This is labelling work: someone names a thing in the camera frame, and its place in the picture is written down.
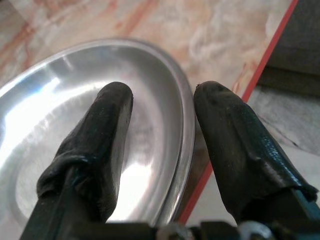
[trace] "red edge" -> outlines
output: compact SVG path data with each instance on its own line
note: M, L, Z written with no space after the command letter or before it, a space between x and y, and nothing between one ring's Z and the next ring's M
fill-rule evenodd
M271 56L271 53L275 49L275 47L280 39L280 36L283 33L298 1L299 0L292 0L292 3L290 4L288 10L284 14L284 16L279 24L279 27L275 31L274 36L273 36L268 48L266 49L255 73L252 76L250 83L248 84L246 90L244 91L244 94L242 96L242 100L244 102L247 102L249 100L249 97L250 97L251 93L253 92L253 90L254 90L254 88L255 88L255 86L256 86L256 84L257 84L266 64L267 64L267 62ZM195 190L193 191L193 193L189 199L189 202L187 203L185 209L183 210L183 212L178 220L180 223L186 224L186 222L187 222L188 218L190 217L190 215L191 215L202 191L204 190L212 172L213 172L213 169L212 169L211 164L209 163L208 166L206 167L203 175L201 176L199 183L195 187Z

